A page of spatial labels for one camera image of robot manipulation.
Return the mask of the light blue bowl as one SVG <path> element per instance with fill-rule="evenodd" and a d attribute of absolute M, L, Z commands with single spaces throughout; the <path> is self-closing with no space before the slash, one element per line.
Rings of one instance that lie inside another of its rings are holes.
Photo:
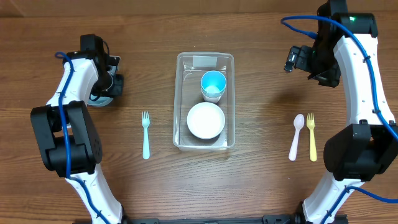
<path fill-rule="evenodd" d="M 113 98 L 111 97 L 90 95 L 88 99 L 88 105 L 94 107 L 104 107 L 110 104 L 112 101 Z"/>

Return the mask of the pink plastic spoon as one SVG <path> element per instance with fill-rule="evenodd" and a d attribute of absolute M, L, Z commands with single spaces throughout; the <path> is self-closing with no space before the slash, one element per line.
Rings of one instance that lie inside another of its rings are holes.
<path fill-rule="evenodd" d="M 289 151 L 289 160 L 290 161 L 296 160 L 300 130 L 303 128 L 303 126 L 304 126 L 304 115 L 298 114 L 294 119 L 295 133 L 294 133 L 294 138 L 292 140 L 292 144 L 291 144 L 290 151 Z"/>

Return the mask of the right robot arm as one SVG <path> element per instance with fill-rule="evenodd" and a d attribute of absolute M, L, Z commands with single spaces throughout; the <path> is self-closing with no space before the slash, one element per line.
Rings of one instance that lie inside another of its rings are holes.
<path fill-rule="evenodd" d="M 370 13 L 349 12 L 328 1 L 314 19 L 311 47 L 292 47 L 285 71 L 297 68 L 321 86 L 344 85 L 346 126 L 327 140 L 326 171 L 292 223 L 346 223 L 338 210 L 364 183 L 382 174 L 397 156 L 397 123 L 386 101 L 377 62 L 378 30 Z"/>

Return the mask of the clear plastic container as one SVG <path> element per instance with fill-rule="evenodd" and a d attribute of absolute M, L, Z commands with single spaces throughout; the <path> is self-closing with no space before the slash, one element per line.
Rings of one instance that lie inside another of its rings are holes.
<path fill-rule="evenodd" d="M 220 151 L 234 147 L 234 78 L 231 54 L 178 54 L 173 144 L 181 151 Z"/>

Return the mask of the yellow plastic fork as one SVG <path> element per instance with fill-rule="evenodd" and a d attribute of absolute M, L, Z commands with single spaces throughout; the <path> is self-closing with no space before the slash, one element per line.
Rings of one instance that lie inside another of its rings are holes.
<path fill-rule="evenodd" d="M 315 119 L 313 113 L 307 115 L 307 128 L 309 130 L 309 158 L 312 162 L 317 160 L 317 149 L 315 144 Z"/>

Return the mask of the white bowl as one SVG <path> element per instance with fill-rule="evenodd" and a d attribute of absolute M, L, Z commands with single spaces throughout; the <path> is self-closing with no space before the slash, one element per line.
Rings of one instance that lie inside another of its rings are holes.
<path fill-rule="evenodd" d="M 224 129 L 225 123 L 226 118 L 222 109 L 214 103 L 198 103 L 187 115 L 189 131 L 200 139 L 217 137 Z"/>

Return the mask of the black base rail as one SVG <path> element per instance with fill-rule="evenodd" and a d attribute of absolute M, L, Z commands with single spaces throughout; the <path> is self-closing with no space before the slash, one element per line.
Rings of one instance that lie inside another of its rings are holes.
<path fill-rule="evenodd" d="M 305 224 L 304 217 L 298 213 L 293 215 L 264 215 L 256 218 L 220 218 L 220 219 L 181 219 L 181 220 L 159 220 L 135 219 L 123 221 L 123 224 Z"/>

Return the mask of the green cup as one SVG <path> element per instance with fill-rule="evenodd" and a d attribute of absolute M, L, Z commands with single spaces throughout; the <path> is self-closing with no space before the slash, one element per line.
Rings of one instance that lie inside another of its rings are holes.
<path fill-rule="evenodd" d="M 224 90 L 220 90 L 215 86 L 209 86 L 206 89 L 201 90 L 204 97 L 207 98 L 219 98 L 223 95 Z"/>

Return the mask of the blue cup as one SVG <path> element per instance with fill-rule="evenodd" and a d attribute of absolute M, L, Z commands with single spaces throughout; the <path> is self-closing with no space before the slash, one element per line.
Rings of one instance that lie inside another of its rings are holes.
<path fill-rule="evenodd" d="M 219 71 L 208 71 L 201 78 L 201 89 L 206 89 L 209 86 L 215 86 L 220 90 L 225 90 L 227 81 L 226 77 Z"/>

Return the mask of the light blue plastic fork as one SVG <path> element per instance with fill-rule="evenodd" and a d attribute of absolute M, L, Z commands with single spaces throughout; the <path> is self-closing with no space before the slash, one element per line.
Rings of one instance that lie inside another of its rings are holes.
<path fill-rule="evenodd" d="M 150 126 L 149 112 L 143 111 L 142 112 L 142 127 L 143 127 L 142 156 L 143 156 L 143 159 L 145 159 L 145 160 L 150 158 L 149 133 L 148 133 L 149 126 Z"/>

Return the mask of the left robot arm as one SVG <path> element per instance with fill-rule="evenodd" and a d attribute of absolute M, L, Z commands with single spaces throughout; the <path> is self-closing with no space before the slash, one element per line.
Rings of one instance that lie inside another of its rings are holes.
<path fill-rule="evenodd" d="M 120 58 L 99 36 L 80 37 L 80 50 L 57 52 L 64 73 L 46 105 L 33 108 L 30 120 L 44 166 L 77 192 L 92 223 L 130 223 L 104 177 L 103 147 L 88 106 L 110 104 L 123 92 Z"/>

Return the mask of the pink cup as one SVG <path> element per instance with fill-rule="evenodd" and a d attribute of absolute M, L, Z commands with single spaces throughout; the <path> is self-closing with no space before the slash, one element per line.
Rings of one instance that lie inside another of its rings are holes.
<path fill-rule="evenodd" d="M 204 99 L 206 102 L 210 102 L 210 103 L 217 104 L 217 103 L 220 101 L 221 96 L 209 97 L 209 96 L 203 95 L 203 99 Z"/>

